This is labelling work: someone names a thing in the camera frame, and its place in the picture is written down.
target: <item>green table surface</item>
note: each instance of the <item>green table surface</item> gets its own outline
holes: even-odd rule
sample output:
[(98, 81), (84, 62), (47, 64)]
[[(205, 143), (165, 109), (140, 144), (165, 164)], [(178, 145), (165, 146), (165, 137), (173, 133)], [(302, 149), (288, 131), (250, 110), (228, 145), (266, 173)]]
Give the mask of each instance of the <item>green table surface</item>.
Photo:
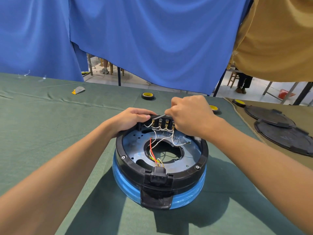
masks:
[[(86, 90), (73, 95), (78, 86)], [(0, 194), (122, 110), (163, 114), (172, 97), (186, 96), (149, 91), (154, 101), (143, 100), (144, 90), (137, 88), (0, 74)], [(256, 138), (229, 102), (207, 100), (231, 125)], [(57, 235), (303, 234), (211, 144), (201, 193), (189, 205), (168, 211), (142, 208), (123, 194), (112, 174), (114, 150), (111, 140)]]

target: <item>white tile floor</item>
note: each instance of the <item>white tile floor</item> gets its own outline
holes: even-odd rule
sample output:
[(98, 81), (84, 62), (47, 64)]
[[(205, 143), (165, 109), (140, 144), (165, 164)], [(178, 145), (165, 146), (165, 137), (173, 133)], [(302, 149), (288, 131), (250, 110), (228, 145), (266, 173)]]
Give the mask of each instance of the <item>white tile floor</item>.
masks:
[[(114, 66), (113, 74), (104, 75), (100, 73), (100, 70), (103, 68), (100, 66), (100, 60), (97, 57), (93, 57), (92, 59), (93, 65), (93, 76), (87, 75), (84, 77), (85, 82), (92, 82), (92, 83), (100, 83), (100, 84), (107, 84), (107, 85), (118, 85), (117, 79), (117, 67)], [(250, 100), (250, 101), (259, 101), (259, 102), (270, 102), (270, 103), (280, 103), (280, 101), (269, 94), (262, 95), (265, 88), (267, 87), (269, 81), (253, 78), (250, 88), (246, 89), (247, 94), (239, 94), (235, 92), (238, 80), (235, 81), (232, 88), (227, 86), (229, 81), (229, 77), (231, 72), (226, 72), (225, 77), (222, 81), (221, 87), (217, 93), (217, 97), (229, 97), (229, 98), (236, 98), (241, 100)], [(293, 82), (273, 82), (271, 87), (269, 88), (268, 92), (273, 95), (278, 96), (280, 89), (289, 90), (293, 86)], [(121, 85), (126, 87), (134, 87), (134, 88), (141, 88), (141, 89), (151, 89), (151, 90), (160, 90), (160, 91), (171, 91), (171, 92), (179, 92), (180, 90), (166, 88), (162, 86), (158, 86), (155, 84), (149, 84), (146, 80), (139, 78), (138, 76), (125, 71), (124, 76), (121, 76)], [(300, 92), (305, 87), (306, 82), (300, 82), (295, 90), (293, 91), (296, 95), (290, 97), (286, 100), (285, 104), (293, 104), (296, 100)], [(190, 94), (201, 94), (196, 92), (189, 92)], [(313, 99), (313, 91), (309, 92), (306, 98), (303, 100), (302, 104), (307, 105)]]

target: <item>blue rim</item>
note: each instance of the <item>blue rim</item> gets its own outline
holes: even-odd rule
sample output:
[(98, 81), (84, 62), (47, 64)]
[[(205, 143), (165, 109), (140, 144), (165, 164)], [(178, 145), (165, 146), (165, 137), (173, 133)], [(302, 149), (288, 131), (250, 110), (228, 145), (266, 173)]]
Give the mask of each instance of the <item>blue rim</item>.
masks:
[[(124, 194), (130, 198), (131, 200), (135, 201), (136, 203), (140, 204), (140, 191), (139, 188), (132, 185), (124, 175), (121, 174), (117, 167), (117, 161), (116, 161), (116, 154), (114, 152), (113, 157), (113, 175), (115, 178), (115, 181), (119, 188), (124, 192)], [(173, 201), (170, 209), (176, 209), (183, 207), (189, 203), (191, 203), (201, 192), (201, 189), (203, 187), (204, 181), (205, 181), (205, 174), (207, 171), (207, 166), (205, 166), (204, 172), (199, 179), (198, 183), (191, 188), (190, 190), (173, 196)]]

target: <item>person's left hand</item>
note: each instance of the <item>person's left hand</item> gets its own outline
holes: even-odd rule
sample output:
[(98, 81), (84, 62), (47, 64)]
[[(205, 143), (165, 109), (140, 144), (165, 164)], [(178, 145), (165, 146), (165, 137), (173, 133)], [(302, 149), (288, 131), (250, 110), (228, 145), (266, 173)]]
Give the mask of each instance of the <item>person's left hand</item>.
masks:
[(146, 109), (127, 108), (118, 115), (108, 119), (108, 122), (114, 127), (114, 136), (122, 130), (130, 129), (137, 122), (146, 122), (150, 115), (156, 115), (153, 111)]

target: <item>center hole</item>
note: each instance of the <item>center hole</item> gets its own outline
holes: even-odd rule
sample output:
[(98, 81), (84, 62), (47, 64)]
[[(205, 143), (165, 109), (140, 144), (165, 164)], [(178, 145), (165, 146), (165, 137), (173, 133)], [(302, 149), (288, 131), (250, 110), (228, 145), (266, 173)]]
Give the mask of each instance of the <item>center hole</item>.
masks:
[[(153, 147), (154, 145), (156, 145), (158, 141), (154, 142), (151, 146)], [(150, 151), (150, 142), (146, 147), (147, 155), (150, 155), (149, 151)], [(163, 163), (170, 162), (172, 160), (176, 161), (182, 157), (182, 151), (180, 147), (173, 147), (166, 141), (159, 142), (158, 145), (152, 149), (152, 152), (154, 156), (156, 158), (160, 158)]]

